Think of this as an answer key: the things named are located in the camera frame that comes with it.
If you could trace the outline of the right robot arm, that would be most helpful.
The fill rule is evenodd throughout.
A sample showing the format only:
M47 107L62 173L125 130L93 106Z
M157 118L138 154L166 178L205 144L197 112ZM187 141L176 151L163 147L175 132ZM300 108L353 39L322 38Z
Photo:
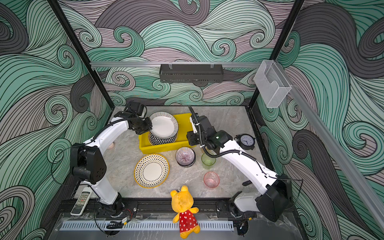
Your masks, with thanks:
M190 146L200 146L210 158L223 158L240 170L253 184L257 193L239 193L233 198L235 211L259 212L276 222L292 201L292 180L286 175L262 165L248 150L255 147L256 139L248 134L232 137L216 129L206 116L199 116L192 107L190 122L192 131L187 133Z

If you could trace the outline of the geometric patterned plate orange rim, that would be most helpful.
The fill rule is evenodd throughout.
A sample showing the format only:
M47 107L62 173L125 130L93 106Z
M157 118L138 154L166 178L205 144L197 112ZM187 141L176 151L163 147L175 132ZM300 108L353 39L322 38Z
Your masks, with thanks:
M163 144L170 144L170 143L174 143L176 141L177 137L178 137L178 135L176 134L176 135L174 135L171 138L161 139L159 137L156 137L152 133L149 133L149 142L153 146L163 145Z

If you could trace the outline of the white plate black striped rim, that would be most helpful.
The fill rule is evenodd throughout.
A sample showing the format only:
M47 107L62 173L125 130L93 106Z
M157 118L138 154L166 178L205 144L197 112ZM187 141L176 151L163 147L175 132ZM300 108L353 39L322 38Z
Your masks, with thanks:
M173 138L179 130L176 118L167 112L155 112L150 115L152 122L151 134L160 139Z

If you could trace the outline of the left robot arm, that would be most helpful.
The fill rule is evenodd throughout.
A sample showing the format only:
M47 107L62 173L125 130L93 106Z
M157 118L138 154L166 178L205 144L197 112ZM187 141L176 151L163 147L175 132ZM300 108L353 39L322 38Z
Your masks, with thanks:
M117 112L113 119L92 138L84 143L75 143L70 152L70 172L81 180L97 196L103 210L112 218L123 213L121 194L106 177L107 165L104 153L114 141L127 130L142 135L152 129L147 117L147 107L139 102L128 102L124 110Z

